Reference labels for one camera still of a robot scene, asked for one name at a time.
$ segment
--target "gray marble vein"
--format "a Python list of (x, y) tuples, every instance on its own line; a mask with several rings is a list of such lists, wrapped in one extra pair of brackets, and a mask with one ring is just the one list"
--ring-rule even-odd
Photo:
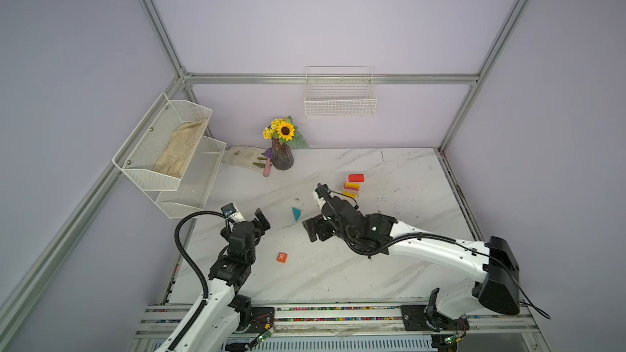
[[(413, 226), (471, 240), (461, 209), (450, 190), (433, 149), (293, 150), (295, 164), (272, 169), (270, 177), (222, 164), (205, 209), (234, 202), (253, 217), (260, 207), (270, 221), (257, 246), (252, 274), (241, 289), (257, 303), (364, 302), (424, 299), (435, 287), (463, 276), (441, 266), (405, 256), (354, 254), (337, 238), (309, 241), (301, 221), (319, 214), (312, 192), (317, 183), (339, 191), (345, 176), (365, 174), (358, 198), (363, 214), (380, 212)], [(301, 209), (298, 222), (291, 207)], [(223, 220), (200, 217), (187, 251), (204, 274), (227, 244), (219, 235)], [(285, 264), (278, 252), (288, 254)], [(170, 303), (193, 302), (200, 282), (186, 263), (170, 295)]]

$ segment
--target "flower bouquet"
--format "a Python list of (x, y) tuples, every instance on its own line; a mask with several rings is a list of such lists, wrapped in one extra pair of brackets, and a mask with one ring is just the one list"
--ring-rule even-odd
[(298, 127), (293, 124), (291, 116), (272, 121), (263, 131), (263, 138), (272, 140), (272, 152), (266, 156), (278, 170), (287, 170), (293, 166), (292, 148), (309, 148)]

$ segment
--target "white wire basket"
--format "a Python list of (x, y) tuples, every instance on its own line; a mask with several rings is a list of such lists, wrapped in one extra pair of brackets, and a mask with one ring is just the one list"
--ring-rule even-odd
[(200, 144), (200, 138), (189, 149), (190, 154), (180, 176), (170, 176), (154, 171), (155, 163), (168, 145), (172, 133), (178, 127), (185, 122), (206, 119), (201, 129), (201, 133), (204, 133), (207, 130), (211, 113), (211, 109), (189, 101), (167, 100), (150, 128), (131, 151), (126, 162), (118, 167), (142, 191), (176, 191), (191, 163), (191, 156)]
[(309, 66), (304, 115), (309, 118), (373, 117), (376, 95), (371, 66)]
[(182, 147), (188, 149), (188, 155), (177, 154), (177, 157), (182, 155), (180, 160), (185, 161), (176, 169), (179, 177), (154, 171), (155, 163), (174, 131), (185, 122), (203, 121), (196, 130), (204, 134), (212, 113), (211, 109), (186, 100), (169, 100), (165, 94), (161, 94), (155, 105), (163, 101), (163, 107), (133, 150), (130, 153), (124, 151), (131, 147), (129, 137), (113, 157), (113, 163), (167, 217), (177, 219), (201, 211), (207, 204), (226, 143), (199, 136), (195, 144), (189, 142)]

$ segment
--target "tabletop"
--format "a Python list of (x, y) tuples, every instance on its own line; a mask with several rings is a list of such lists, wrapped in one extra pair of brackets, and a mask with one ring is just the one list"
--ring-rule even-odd
[[(364, 174), (357, 201), (364, 215), (382, 213), (452, 238), (472, 240), (432, 148), (293, 150), (289, 170), (260, 172), (222, 163), (205, 209), (236, 203), (251, 220), (260, 207), (272, 227), (256, 247), (252, 274), (240, 293), (253, 303), (423, 301), (435, 287), (464, 279), (455, 271), (406, 256), (353, 253), (339, 238), (310, 242), (302, 221), (320, 213), (317, 183), (339, 191), (347, 174)], [(296, 221), (292, 207), (302, 211)], [(187, 252), (207, 275), (220, 250), (223, 219), (200, 216)], [(278, 262), (278, 253), (287, 261)], [(194, 302), (200, 282), (180, 266), (170, 303)]]

